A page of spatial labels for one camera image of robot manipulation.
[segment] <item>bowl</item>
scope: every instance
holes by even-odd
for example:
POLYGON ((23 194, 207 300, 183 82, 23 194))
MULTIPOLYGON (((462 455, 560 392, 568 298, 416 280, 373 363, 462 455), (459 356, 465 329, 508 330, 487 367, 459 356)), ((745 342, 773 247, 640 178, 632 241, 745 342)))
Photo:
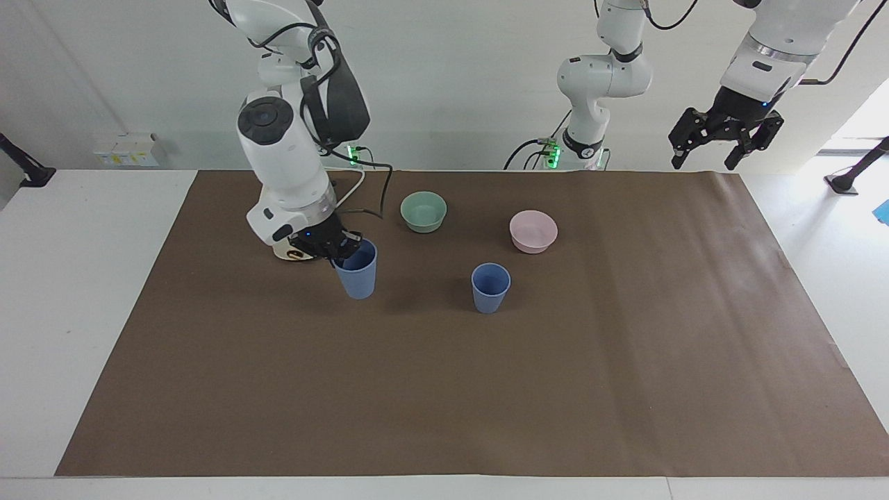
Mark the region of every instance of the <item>bowl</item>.
POLYGON ((509 222, 512 243, 526 254, 541 254, 555 243, 558 226, 552 217, 537 210, 516 214, 509 222))
POLYGON ((420 191, 401 202, 401 216, 413 232, 430 233, 441 227, 447 215, 445 199, 431 191, 420 191))

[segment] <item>pink bowl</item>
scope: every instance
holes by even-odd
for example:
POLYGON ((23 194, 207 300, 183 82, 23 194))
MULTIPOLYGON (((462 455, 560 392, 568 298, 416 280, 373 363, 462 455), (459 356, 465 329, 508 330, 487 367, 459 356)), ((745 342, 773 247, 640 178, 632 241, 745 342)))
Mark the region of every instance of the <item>pink bowl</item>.
POLYGON ((552 217, 536 210, 519 212, 509 222, 512 243, 526 254, 546 251, 558 237, 558 226, 552 217))

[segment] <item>green led light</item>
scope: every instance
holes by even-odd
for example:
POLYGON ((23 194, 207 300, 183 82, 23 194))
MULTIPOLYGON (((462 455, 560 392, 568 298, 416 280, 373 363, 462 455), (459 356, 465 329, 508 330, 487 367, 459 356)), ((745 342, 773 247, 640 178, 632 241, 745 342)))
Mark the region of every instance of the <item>green led light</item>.
POLYGON ((555 146, 553 152, 549 153, 548 167, 552 169, 558 168, 558 160, 562 156, 562 148, 555 146))

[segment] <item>cup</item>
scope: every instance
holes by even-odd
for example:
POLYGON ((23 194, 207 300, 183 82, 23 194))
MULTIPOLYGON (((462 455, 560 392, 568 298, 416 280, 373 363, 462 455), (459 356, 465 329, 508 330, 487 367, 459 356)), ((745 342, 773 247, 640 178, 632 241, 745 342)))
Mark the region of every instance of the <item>cup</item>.
POLYGON ((349 297, 362 301, 373 295, 377 282, 377 247, 371 240, 363 240, 355 254, 341 266, 334 261, 333 267, 349 297))
POLYGON ((472 298, 482 314, 493 314, 503 303, 512 277, 503 266, 488 262, 472 271, 472 298))

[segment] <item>wall socket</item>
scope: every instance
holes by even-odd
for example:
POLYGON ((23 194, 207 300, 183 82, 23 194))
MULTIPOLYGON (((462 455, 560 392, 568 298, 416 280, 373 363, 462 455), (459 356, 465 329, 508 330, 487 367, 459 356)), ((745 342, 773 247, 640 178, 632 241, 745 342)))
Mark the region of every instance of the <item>wall socket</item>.
POLYGON ((102 166, 160 167, 166 161, 166 154, 153 133, 128 133, 101 137, 96 141, 92 153, 102 166))

